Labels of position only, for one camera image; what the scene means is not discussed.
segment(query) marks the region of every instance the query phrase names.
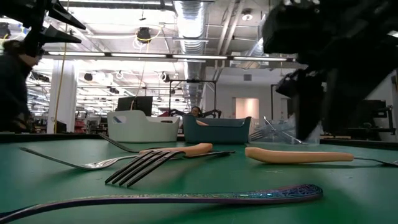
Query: blue plastic bin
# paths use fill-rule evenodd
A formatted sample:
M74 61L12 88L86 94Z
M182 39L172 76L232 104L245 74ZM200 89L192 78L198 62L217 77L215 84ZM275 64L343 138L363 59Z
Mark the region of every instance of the blue plastic bin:
M200 126L197 120L208 124ZM251 117L245 119L195 118L183 116L185 141L189 143L244 144L249 141Z

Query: green table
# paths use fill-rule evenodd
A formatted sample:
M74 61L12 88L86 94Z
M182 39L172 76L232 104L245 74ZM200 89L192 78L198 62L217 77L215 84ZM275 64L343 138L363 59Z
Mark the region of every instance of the green table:
M183 146L127 144L132 149ZM15 223L398 223L398 169L367 161L306 165L266 165L244 156L244 146L214 146L236 150L220 158L169 161L130 189L104 185L127 161L105 170L82 172L20 151L31 147L50 156L85 164L129 154L105 140L26 142L0 145L0 211L76 197L126 194L240 192L286 185L317 184L321 200L272 206L207 204L104 205L42 213ZM320 145L262 145L285 151L340 151L394 161L398 151Z

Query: person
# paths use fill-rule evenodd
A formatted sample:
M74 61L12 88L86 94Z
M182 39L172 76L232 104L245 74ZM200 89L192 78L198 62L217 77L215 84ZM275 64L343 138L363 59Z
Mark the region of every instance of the person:
M27 107L26 79L41 55L25 54L24 43L19 40L3 42L0 55L0 104L6 106L0 113L0 131L28 132L29 109Z
M201 114L201 109L198 106L193 106L191 108L191 113L194 117L196 118L201 118L202 114Z

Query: computer screen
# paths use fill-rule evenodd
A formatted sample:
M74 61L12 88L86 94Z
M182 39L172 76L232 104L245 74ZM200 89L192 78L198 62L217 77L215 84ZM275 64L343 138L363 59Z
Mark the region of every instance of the computer screen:
M131 109L131 103L133 110L141 110L146 116L152 115L152 102L153 96L130 96L122 97L118 100L118 108L116 111L126 111Z

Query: wooden handle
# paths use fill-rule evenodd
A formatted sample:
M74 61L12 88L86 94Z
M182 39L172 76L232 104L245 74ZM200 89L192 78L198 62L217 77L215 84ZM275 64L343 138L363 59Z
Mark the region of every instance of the wooden handle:
M203 123L203 122L201 122L201 121L198 121L198 120L197 120L197 124L198 124L198 125L200 125L200 126L209 126L208 124L206 124L206 123Z
M155 149L161 151L184 151L186 153L185 156L196 156L200 154L204 154L210 152L213 148L212 144L209 143L200 143L196 146L187 146L187 147L173 147L173 148L163 148L163 149ZM139 152L140 154L147 152L148 150L143 150Z
M270 151L257 147L247 147L245 154L251 159L273 164L298 164L308 162L352 161L354 155L344 152L290 152Z

